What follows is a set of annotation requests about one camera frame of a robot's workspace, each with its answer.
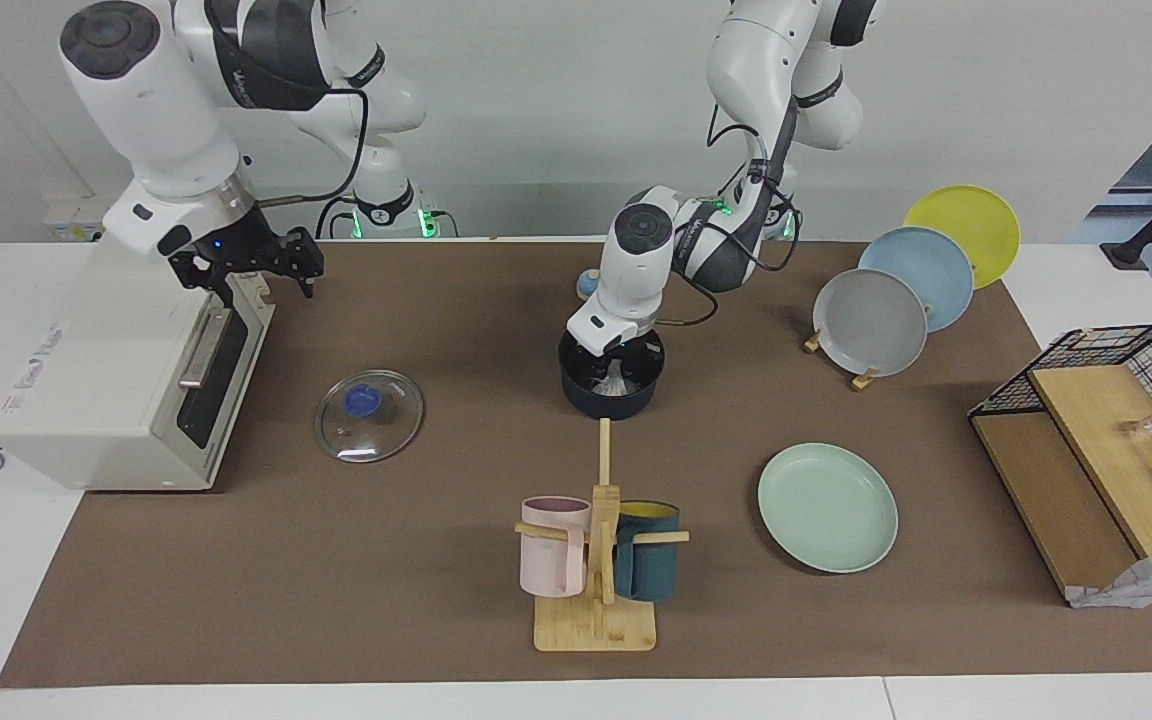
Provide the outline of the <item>glass lid with blue knob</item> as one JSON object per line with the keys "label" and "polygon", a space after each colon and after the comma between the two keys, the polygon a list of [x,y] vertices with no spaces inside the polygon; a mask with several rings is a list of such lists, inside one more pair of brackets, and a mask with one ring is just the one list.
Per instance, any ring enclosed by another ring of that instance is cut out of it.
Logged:
{"label": "glass lid with blue knob", "polygon": [[378,462],[414,441],[425,409],[411,378],[367,369],[335,382],[321,397],[314,414],[317,442],[342,462]]}

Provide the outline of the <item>wooden plate rack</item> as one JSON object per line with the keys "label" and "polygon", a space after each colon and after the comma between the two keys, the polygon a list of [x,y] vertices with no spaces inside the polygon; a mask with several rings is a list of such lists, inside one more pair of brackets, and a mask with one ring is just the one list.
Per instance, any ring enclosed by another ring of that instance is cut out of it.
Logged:
{"label": "wooden plate rack", "polygon": [[863,392],[876,381],[878,331],[872,323],[829,323],[814,316],[813,334],[803,343],[806,354],[823,354],[829,363],[850,374],[849,388]]}

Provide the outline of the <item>grey plate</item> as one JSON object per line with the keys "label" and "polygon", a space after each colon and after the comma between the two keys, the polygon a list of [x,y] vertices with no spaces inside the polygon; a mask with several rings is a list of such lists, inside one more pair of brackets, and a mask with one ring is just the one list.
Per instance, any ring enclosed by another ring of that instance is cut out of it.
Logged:
{"label": "grey plate", "polygon": [[846,270],[833,276],[814,297],[812,323],[820,350],[854,376],[905,372],[922,356],[929,336],[918,296],[881,270]]}

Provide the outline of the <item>mint green plate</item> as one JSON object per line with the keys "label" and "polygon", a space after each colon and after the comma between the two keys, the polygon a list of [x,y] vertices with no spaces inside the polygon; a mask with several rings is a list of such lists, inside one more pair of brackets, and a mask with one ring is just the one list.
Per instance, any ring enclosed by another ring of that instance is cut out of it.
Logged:
{"label": "mint green plate", "polygon": [[765,529],[788,556],[818,571],[865,571],[890,555],[899,506],[867,460],[836,445],[776,452],[756,483]]}

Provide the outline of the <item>light blue plate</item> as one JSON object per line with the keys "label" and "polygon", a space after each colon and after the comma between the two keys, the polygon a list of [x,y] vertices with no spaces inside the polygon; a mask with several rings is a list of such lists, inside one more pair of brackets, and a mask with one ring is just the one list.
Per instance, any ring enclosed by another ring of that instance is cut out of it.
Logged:
{"label": "light blue plate", "polygon": [[858,265],[909,286],[924,306],[931,333],[950,327],[973,300],[973,268],[967,252],[932,228],[905,225],[884,232],[867,243]]}

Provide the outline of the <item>yellow plate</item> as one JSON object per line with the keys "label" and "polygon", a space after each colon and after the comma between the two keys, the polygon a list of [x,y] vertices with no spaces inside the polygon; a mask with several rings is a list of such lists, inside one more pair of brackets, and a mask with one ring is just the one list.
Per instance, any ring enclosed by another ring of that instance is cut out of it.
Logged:
{"label": "yellow plate", "polygon": [[1000,281],[1020,253],[1020,219],[1009,202],[977,184],[937,188],[905,210],[905,225],[946,234],[973,270],[973,288]]}

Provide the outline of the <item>dark blue saucepan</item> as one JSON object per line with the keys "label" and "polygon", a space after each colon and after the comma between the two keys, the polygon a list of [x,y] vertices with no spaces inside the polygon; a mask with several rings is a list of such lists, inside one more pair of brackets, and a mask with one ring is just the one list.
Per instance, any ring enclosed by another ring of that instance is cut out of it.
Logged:
{"label": "dark blue saucepan", "polygon": [[[658,333],[649,331],[645,334]],[[571,333],[564,332],[558,343],[559,379],[561,379],[564,397],[567,397],[568,402],[576,410],[579,410],[579,414],[585,414],[594,419],[609,418],[611,420],[623,420],[631,418],[636,414],[641,414],[641,410],[644,410],[649,406],[649,402],[654,396],[659,378],[632,379],[639,386],[639,392],[630,396],[605,397],[596,395],[593,386],[600,379],[584,379],[581,377],[581,361],[584,361],[584,354],[581,350],[586,351],[576,341],[576,338],[571,336]],[[666,365],[666,351],[664,351],[662,341],[662,372],[664,365]]]}

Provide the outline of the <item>white toaster oven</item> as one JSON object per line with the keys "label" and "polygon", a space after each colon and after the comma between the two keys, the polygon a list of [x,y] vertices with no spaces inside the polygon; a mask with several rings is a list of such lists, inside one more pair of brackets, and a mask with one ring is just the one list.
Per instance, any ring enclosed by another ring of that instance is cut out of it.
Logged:
{"label": "white toaster oven", "polygon": [[68,488],[211,488],[274,314],[262,274],[227,283],[230,304],[96,243],[6,392],[0,445]]}

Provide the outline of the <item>white box with yellow label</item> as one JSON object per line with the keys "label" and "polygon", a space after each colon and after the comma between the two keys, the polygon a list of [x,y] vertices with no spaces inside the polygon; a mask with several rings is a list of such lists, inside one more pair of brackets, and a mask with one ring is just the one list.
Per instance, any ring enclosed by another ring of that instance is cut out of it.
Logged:
{"label": "white box with yellow label", "polygon": [[113,204],[113,197],[105,196],[47,199],[44,227],[58,242],[99,242],[106,233],[104,217]]}

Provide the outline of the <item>dark teal mug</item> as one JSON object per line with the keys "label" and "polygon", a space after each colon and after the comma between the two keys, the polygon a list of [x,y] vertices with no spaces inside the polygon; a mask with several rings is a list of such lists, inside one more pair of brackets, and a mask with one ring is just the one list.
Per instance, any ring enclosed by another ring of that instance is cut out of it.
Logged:
{"label": "dark teal mug", "polygon": [[680,525],[681,511],[670,503],[630,500],[620,505],[613,555],[617,597],[643,602],[669,600],[677,582],[677,544],[639,544],[635,539],[644,533],[673,532]]}

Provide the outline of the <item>pink mug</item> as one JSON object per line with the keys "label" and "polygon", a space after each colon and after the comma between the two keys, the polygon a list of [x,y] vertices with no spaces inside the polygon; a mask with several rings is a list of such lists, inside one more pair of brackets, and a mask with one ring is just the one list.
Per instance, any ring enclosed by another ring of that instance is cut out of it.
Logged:
{"label": "pink mug", "polygon": [[536,597],[579,596],[586,585],[585,541],[591,503],[576,497],[531,497],[521,505],[526,524],[559,530],[559,538],[521,535],[520,588]]}

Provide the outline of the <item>wooden mug stand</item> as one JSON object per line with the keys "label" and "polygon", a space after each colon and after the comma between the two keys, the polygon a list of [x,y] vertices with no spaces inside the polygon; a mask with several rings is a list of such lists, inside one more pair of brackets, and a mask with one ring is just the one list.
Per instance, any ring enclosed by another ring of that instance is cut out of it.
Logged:
{"label": "wooden mug stand", "polygon": [[628,600],[614,592],[614,547],[620,524],[621,492],[611,482],[612,420],[599,420],[599,473],[591,492],[586,530],[518,520],[522,537],[562,541],[566,553],[581,541],[579,594],[535,598],[532,646],[541,652],[646,652],[657,646],[654,602]]}

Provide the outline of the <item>brown table mat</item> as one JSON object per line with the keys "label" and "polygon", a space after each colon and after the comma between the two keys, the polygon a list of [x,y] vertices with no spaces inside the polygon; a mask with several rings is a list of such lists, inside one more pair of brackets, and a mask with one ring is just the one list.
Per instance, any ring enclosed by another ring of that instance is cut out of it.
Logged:
{"label": "brown table mat", "polygon": [[[612,480],[691,533],[653,651],[538,652],[518,588],[521,502],[596,480],[556,347],[598,247],[333,243],[314,300],[271,283],[215,491],[83,497],[0,685],[1151,673],[1152,607],[1066,606],[970,427],[1038,351],[1005,287],[863,393],[799,350],[859,253],[804,243],[717,318],[664,332],[654,400],[614,424]],[[411,378],[425,416],[396,455],[342,462],[317,404],[367,369]],[[804,442],[890,484],[881,564],[820,574],[765,533],[756,482]]]}

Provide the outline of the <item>brown wooden board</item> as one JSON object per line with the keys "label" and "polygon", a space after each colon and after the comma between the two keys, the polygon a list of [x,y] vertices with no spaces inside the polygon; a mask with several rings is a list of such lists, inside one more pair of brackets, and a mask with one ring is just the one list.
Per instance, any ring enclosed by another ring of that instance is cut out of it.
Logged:
{"label": "brown wooden board", "polygon": [[1062,596],[1111,588],[1139,560],[1051,415],[975,415],[970,424]]}

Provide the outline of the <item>light wooden board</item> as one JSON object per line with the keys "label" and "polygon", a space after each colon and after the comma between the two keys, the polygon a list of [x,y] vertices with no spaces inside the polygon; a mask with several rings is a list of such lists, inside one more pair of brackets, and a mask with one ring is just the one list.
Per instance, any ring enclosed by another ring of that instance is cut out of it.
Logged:
{"label": "light wooden board", "polygon": [[1152,555],[1152,397],[1126,365],[1030,370],[1026,378],[1138,558]]}

